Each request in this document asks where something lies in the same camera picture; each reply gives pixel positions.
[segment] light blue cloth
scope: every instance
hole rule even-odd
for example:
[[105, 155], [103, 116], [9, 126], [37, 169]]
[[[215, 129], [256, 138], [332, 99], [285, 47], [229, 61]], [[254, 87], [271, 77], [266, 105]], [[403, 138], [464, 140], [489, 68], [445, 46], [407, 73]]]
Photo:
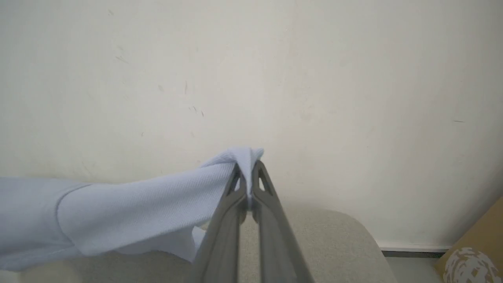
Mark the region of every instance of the light blue cloth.
[[[126, 184], [0, 178], [0, 269], [108, 251], [192, 260], [237, 163], [251, 180], [262, 149], [231, 148], [200, 168]], [[248, 195], [251, 182], [247, 182]]]

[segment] garment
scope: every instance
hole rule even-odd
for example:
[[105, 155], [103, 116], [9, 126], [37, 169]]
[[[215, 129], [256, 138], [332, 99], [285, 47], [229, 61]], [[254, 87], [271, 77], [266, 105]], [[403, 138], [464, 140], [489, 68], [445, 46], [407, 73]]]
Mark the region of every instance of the garment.
[[[198, 169], [125, 184], [0, 178], [0, 269], [116, 250], [192, 260], [237, 163], [251, 180], [262, 149], [231, 148]], [[248, 195], [251, 182], [247, 182]]]

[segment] brown box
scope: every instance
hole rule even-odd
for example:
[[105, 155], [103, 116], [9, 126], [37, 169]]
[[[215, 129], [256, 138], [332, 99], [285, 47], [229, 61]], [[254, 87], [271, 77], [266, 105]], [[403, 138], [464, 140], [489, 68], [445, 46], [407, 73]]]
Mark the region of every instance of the brown box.
[[445, 283], [501, 283], [503, 197], [435, 264]]

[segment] baseboard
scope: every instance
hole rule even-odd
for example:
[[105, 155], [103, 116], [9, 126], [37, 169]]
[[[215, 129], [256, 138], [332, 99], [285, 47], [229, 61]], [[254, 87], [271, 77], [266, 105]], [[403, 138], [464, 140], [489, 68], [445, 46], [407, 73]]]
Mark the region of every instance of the baseboard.
[[382, 251], [395, 252], [446, 252], [451, 246], [421, 245], [421, 244], [396, 244], [377, 242]]

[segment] dark gap below baseboard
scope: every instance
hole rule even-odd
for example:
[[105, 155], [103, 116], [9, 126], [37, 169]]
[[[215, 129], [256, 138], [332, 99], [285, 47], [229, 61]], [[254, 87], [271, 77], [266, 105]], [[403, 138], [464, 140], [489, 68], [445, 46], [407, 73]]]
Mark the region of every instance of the dark gap below baseboard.
[[395, 251], [382, 251], [385, 257], [429, 257], [440, 258], [444, 255], [443, 252], [395, 252]]

